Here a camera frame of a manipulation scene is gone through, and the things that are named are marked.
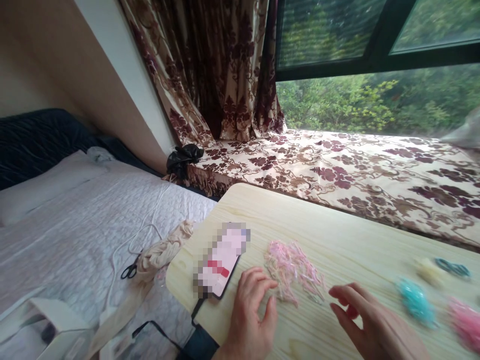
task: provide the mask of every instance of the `curtain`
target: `curtain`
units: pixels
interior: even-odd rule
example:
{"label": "curtain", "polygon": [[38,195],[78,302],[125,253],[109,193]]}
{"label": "curtain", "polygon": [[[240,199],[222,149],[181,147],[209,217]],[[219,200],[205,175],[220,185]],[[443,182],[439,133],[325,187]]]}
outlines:
{"label": "curtain", "polygon": [[277,0],[120,2],[182,145],[287,130],[275,84]]}

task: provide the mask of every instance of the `light wood tabletop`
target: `light wood tabletop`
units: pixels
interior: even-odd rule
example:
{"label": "light wood tabletop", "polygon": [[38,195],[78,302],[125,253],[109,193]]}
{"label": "light wood tabletop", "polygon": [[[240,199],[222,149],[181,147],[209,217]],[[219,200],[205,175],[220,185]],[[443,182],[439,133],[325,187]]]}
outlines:
{"label": "light wood tabletop", "polygon": [[[167,288],[190,313],[198,300],[193,292],[194,267],[200,254],[211,247],[222,223],[227,222],[245,223],[251,229],[250,245],[240,257],[223,299],[205,301],[195,318],[220,345],[227,337],[242,271],[264,265],[270,241],[297,240],[319,273],[325,275],[328,287],[361,283],[420,334],[432,359],[477,359],[450,328],[447,304],[449,297],[456,297],[478,309],[479,254],[242,183],[227,191],[168,268]],[[448,275],[445,289],[434,289],[416,275],[415,259],[435,257],[465,265],[472,281]],[[401,278],[423,288],[436,309],[439,329],[427,329],[405,312],[395,287]],[[361,358],[329,307],[335,299],[327,295],[325,304],[319,305],[299,287],[295,295],[298,309],[291,303],[277,302],[278,325],[270,359]],[[267,299],[263,299],[260,314]]]}

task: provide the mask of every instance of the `smartphone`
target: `smartphone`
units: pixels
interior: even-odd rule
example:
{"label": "smartphone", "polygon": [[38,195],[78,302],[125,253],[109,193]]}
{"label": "smartphone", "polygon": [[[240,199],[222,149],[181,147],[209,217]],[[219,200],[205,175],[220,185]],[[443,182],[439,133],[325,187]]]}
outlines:
{"label": "smartphone", "polygon": [[243,228],[224,228],[218,236],[202,269],[202,278],[211,287],[212,295],[221,300],[235,271],[240,255],[245,252],[250,231]]}

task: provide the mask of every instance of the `beige wall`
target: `beige wall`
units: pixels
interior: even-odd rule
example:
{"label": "beige wall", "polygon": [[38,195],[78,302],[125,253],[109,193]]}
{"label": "beige wall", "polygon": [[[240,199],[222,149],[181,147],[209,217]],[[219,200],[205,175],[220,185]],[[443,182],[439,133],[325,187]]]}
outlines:
{"label": "beige wall", "polygon": [[12,35],[0,25],[0,118],[45,108],[66,109],[81,118],[70,96]]}
{"label": "beige wall", "polygon": [[75,0],[163,152],[175,140],[118,0]]}
{"label": "beige wall", "polygon": [[89,121],[165,173],[165,152],[73,0],[0,1],[0,23]]}

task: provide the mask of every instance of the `floral cushion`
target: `floral cushion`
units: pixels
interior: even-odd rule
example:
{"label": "floral cushion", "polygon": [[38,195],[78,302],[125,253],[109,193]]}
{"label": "floral cushion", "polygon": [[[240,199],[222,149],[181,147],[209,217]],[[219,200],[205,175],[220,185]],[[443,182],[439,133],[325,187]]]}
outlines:
{"label": "floral cushion", "polygon": [[189,178],[210,195],[245,182],[480,252],[477,155],[436,139],[289,130],[206,148]]}

